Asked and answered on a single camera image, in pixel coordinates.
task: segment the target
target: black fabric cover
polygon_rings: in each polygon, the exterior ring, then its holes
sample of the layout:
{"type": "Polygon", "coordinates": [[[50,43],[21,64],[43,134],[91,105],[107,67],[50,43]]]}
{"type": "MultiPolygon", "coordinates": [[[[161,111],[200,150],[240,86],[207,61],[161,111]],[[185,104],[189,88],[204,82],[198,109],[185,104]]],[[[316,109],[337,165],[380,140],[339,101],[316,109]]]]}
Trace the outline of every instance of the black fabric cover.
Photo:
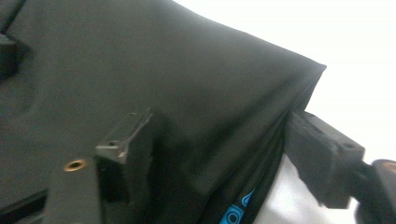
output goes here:
{"type": "Polygon", "coordinates": [[[7,35],[28,50],[0,86],[1,209],[46,189],[53,167],[92,156],[127,113],[153,107],[169,125],[148,222],[226,223],[238,207],[251,223],[284,121],[325,69],[168,0],[27,0],[7,35]]]}

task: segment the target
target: brass screw hole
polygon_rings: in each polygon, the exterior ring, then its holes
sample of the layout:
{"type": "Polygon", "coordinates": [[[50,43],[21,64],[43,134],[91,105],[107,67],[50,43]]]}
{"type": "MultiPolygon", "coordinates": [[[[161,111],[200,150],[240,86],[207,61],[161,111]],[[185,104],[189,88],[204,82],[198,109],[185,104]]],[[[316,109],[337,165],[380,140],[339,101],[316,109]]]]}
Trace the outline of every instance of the brass screw hole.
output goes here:
{"type": "Polygon", "coordinates": [[[84,160],[70,161],[69,163],[66,164],[66,166],[64,167],[64,170],[66,172],[74,172],[74,171],[84,168],[84,166],[86,166],[86,165],[87,165],[87,162],[85,162],[84,160]]]}
{"type": "Polygon", "coordinates": [[[384,162],[384,166],[385,168],[389,169],[390,171],[396,174],[396,162],[387,161],[384,162]]]}

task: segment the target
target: white surface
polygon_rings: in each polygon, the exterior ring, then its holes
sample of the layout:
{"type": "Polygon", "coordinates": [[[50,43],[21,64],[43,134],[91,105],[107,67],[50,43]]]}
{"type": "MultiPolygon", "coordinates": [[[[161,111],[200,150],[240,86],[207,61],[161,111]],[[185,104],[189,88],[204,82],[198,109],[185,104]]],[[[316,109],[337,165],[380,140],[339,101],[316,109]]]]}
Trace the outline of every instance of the white surface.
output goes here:
{"type": "MultiPolygon", "coordinates": [[[[307,111],[366,147],[366,162],[396,161],[396,1],[177,0],[213,21],[328,65],[307,111]]],[[[319,208],[285,160],[259,223],[354,223],[319,208]]]]}

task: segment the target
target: white wall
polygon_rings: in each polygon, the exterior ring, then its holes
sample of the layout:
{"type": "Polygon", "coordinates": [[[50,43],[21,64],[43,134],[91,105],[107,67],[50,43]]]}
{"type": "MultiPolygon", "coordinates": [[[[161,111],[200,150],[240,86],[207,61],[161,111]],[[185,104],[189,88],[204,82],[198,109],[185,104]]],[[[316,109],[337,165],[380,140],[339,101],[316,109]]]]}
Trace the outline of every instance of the white wall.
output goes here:
{"type": "MultiPolygon", "coordinates": [[[[396,1],[176,2],[213,21],[328,65],[307,111],[366,147],[366,162],[396,161],[396,1]]],[[[275,213],[283,208],[286,214],[280,212],[275,215],[279,220],[271,221],[266,217],[274,214],[263,212],[265,217],[257,222],[354,223],[353,208],[318,209],[306,191],[299,193],[299,184],[286,161],[266,206],[275,213]]]]}

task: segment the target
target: white background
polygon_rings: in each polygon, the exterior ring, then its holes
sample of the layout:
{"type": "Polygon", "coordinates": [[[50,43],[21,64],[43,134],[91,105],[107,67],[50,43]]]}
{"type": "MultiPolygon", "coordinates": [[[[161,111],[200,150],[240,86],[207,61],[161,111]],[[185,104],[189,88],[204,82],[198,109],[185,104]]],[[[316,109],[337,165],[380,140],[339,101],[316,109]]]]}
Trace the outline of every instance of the white background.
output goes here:
{"type": "MultiPolygon", "coordinates": [[[[306,109],[366,147],[364,160],[396,161],[395,0],[176,0],[234,29],[328,65],[306,109]]],[[[259,223],[355,223],[319,208],[285,160],[259,223]]]]}

